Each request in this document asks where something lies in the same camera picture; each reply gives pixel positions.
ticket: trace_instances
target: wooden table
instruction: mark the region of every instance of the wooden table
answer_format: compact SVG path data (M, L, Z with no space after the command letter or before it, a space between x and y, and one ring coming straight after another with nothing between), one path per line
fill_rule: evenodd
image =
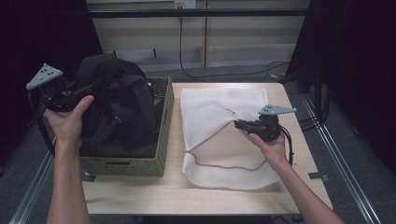
M277 83L174 83L175 102L169 133L165 172L162 177L98 175L83 188L90 214L133 215L279 215L298 214L290 194L279 182L264 189L237 191L200 189L182 174L184 140L180 115L180 93L192 88L266 89L271 105L291 107L282 85ZM292 138L294 169L304 182L332 207L317 172L308 145L294 114L279 116Z

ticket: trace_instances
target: human arm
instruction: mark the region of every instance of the human arm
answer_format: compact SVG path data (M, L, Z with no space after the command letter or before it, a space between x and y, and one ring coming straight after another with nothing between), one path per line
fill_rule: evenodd
M81 117L92 100L92 96L84 97L70 113L55 113L48 109L44 113L56 136L53 192L47 223L90 223L78 149Z
M285 136L283 134L271 143L263 142L255 133L251 133L249 136L261 149L274 171L279 174L306 223L344 223L343 220L305 184L288 163L286 159Z

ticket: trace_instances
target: white towel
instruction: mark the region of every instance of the white towel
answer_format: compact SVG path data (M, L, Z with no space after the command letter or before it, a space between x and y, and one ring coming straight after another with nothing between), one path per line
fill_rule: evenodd
M182 172L204 188L259 189L278 175L260 149L235 129L236 119L255 120L268 104L265 90L183 89L180 109L185 146Z

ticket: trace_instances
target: wall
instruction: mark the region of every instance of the wall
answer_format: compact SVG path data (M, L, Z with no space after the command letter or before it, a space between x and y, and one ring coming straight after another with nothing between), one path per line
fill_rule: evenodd
M308 5L308 0L198 0L196 3L197 8L307 8ZM89 8L171 9L174 3L89 4ZM104 51L117 50L121 57L148 70L179 68L179 18L93 21ZM303 21L304 17L183 18L183 64L188 68L289 61Z

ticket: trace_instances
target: white fabric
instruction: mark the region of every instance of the white fabric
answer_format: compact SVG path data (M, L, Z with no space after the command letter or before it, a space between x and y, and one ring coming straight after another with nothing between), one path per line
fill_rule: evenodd
M257 119L267 104L265 90L183 89L184 176L203 188L259 189L279 181L260 149L233 126Z

